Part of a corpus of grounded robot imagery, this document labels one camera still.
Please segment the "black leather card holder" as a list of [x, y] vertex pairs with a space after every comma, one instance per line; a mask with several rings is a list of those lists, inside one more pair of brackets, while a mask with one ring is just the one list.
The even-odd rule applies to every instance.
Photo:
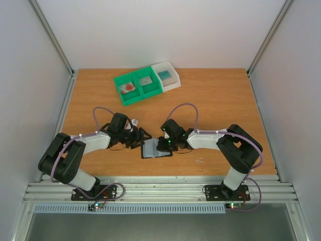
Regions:
[[141, 146], [141, 158], [150, 159], [150, 158], [160, 158], [160, 157], [172, 157], [172, 152], [160, 152], [157, 148], [158, 139], [152, 138], [144, 141], [144, 144]]

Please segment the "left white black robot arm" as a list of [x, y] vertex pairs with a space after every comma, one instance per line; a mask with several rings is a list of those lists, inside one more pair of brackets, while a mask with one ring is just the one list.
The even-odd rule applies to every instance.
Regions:
[[88, 199], [97, 199], [103, 189], [100, 180], [80, 169], [85, 154], [110, 149], [117, 144], [135, 149], [151, 139], [143, 128], [138, 128], [128, 116], [115, 113], [111, 122], [93, 133], [70, 136], [58, 133], [38, 163], [38, 169], [50, 176], [52, 182], [60, 182], [77, 188]]

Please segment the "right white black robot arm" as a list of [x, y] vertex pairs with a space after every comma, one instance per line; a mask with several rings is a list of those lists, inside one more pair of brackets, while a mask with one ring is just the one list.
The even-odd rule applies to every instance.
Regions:
[[239, 193], [239, 186], [251, 170], [264, 161], [263, 148], [238, 125], [230, 125], [218, 131], [202, 131], [198, 128], [184, 130], [173, 119], [162, 126], [163, 137], [158, 138], [156, 149], [160, 152], [174, 152], [178, 149], [219, 150], [230, 164], [228, 174], [220, 185], [221, 194], [226, 200]]

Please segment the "grey card in bin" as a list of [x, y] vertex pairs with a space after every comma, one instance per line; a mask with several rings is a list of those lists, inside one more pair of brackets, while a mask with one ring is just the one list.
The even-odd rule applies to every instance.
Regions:
[[139, 79], [139, 83], [141, 86], [152, 84], [152, 79], [150, 76]]

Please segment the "teal card in bin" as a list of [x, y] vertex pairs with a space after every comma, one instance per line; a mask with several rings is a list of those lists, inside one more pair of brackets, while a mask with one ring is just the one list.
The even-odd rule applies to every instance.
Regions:
[[171, 78], [171, 74], [169, 73], [168, 70], [158, 72], [157, 74], [162, 81]]

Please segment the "green bin left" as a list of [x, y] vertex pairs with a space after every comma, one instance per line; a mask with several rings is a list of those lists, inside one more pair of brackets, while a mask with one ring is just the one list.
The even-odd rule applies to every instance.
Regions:
[[143, 100], [142, 94], [136, 87], [135, 91], [132, 91], [130, 93], [127, 93], [125, 95], [122, 95], [119, 91], [119, 86], [128, 82], [132, 82], [134, 84], [134, 79], [133, 79], [133, 74], [132, 73], [127, 73], [121, 76], [117, 76], [114, 79], [114, 83], [116, 86], [116, 90], [120, 96], [121, 102], [124, 106], [131, 105], [133, 103], [139, 102]]

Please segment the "green bin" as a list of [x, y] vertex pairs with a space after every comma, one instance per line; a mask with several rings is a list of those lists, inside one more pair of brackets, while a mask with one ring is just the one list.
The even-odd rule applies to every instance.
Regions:
[[114, 79], [114, 83], [116, 86], [116, 90], [120, 96], [121, 102], [124, 106], [131, 105], [133, 103], [139, 102], [143, 100], [142, 94], [136, 87], [135, 91], [132, 91], [130, 93], [127, 93], [125, 95], [122, 95], [119, 91], [119, 86], [128, 82], [132, 82], [134, 84], [134, 79], [133, 79], [133, 74], [132, 73], [127, 73], [121, 76], [117, 76]]
[[[132, 72], [134, 85], [138, 88], [140, 93], [142, 94], [143, 99], [150, 98], [152, 96], [161, 94], [163, 92], [161, 83], [156, 76], [156, 73], [153, 71], [152, 67], [145, 67]], [[152, 79], [152, 84], [141, 86], [139, 83], [139, 79], [150, 76]]]

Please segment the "green bin middle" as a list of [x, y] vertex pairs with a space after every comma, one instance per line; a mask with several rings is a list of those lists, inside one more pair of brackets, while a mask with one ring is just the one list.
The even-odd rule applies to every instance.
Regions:
[[[163, 92], [161, 83], [156, 76], [156, 73], [153, 71], [152, 67], [145, 67], [132, 72], [134, 85], [138, 88], [140, 93], [142, 94], [143, 99], [150, 98], [152, 96], [161, 94]], [[139, 83], [139, 79], [150, 76], [152, 79], [152, 84], [141, 86]]]

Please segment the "white bin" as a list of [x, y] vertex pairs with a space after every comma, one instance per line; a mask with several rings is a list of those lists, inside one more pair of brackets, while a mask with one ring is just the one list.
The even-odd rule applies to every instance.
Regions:
[[[159, 79], [161, 86], [162, 86], [162, 90], [163, 92], [166, 91], [170, 91], [173, 90], [175, 88], [179, 88], [181, 87], [181, 80], [180, 77], [178, 75], [178, 73], [176, 72], [176, 70], [174, 69], [173, 65], [171, 64], [170, 61], [164, 61], [161, 63], [157, 63], [151, 66], [153, 71], [156, 73], [157, 78]], [[164, 81], [162, 81], [159, 76], [158, 76], [158, 72], [164, 71], [164, 70], [168, 70], [169, 73], [171, 74], [171, 78], [166, 79]]]

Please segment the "left small circuit board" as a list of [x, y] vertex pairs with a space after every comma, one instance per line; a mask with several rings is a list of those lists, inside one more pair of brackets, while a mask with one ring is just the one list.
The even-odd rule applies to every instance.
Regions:
[[104, 207], [103, 203], [95, 203], [95, 204], [89, 204], [87, 210], [88, 211], [98, 211]]

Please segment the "small circuit board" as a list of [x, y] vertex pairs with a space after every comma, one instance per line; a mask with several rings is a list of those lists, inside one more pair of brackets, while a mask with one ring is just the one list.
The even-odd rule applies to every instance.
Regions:
[[89, 204], [87, 210], [88, 211], [98, 211], [104, 207], [103, 203], [95, 203], [95, 204]]
[[241, 207], [243, 207], [245, 205], [245, 203], [235, 203], [235, 202], [231, 202], [231, 203], [226, 203], [225, 204], [225, 208], [227, 210], [236, 210], [239, 209]]

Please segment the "right small circuit board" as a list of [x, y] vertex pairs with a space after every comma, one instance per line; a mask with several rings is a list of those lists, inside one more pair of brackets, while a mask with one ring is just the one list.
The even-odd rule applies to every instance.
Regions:
[[239, 209], [241, 207], [243, 207], [245, 205], [245, 203], [235, 203], [235, 202], [231, 202], [231, 203], [226, 203], [225, 204], [225, 208], [227, 210], [236, 210]]

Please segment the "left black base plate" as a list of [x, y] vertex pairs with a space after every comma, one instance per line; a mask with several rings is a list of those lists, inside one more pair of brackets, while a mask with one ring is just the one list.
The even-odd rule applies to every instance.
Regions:
[[85, 191], [81, 188], [75, 188], [71, 194], [72, 201], [96, 201], [102, 199], [115, 199], [117, 194], [117, 186], [96, 185], [91, 190]]

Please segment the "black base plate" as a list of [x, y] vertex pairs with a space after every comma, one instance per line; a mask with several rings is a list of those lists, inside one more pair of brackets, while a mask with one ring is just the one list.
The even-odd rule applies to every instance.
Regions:
[[75, 188], [71, 194], [72, 201], [96, 201], [102, 199], [115, 199], [117, 194], [117, 186], [96, 185], [91, 190], [85, 191], [81, 188]]
[[247, 185], [240, 185], [232, 191], [223, 185], [205, 185], [202, 188], [207, 201], [250, 201], [250, 193]]

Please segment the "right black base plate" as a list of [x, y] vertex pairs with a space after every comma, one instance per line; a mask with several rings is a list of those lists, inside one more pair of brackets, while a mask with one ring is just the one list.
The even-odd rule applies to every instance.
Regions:
[[240, 185], [232, 191], [223, 185], [205, 185], [202, 188], [207, 201], [250, 201], [250, 193], [247, 185]]

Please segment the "aluminium frame rail front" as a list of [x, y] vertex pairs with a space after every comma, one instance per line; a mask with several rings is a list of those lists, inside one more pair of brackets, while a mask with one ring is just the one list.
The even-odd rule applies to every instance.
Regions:
[[[220, 184], [223, 176], [101, 176], [103, 184], [114, 182], [125, 186], [125, 195], [117, 203], [204, 203], [202, 188]], [[280, 182], [276, 175], [253, 175], [246, 182], [250, 204], [297, 203], [293, 184]], [[69, 203], [72, 187], [50, 182], [49, 176], [29, 183], [23, 202]]]

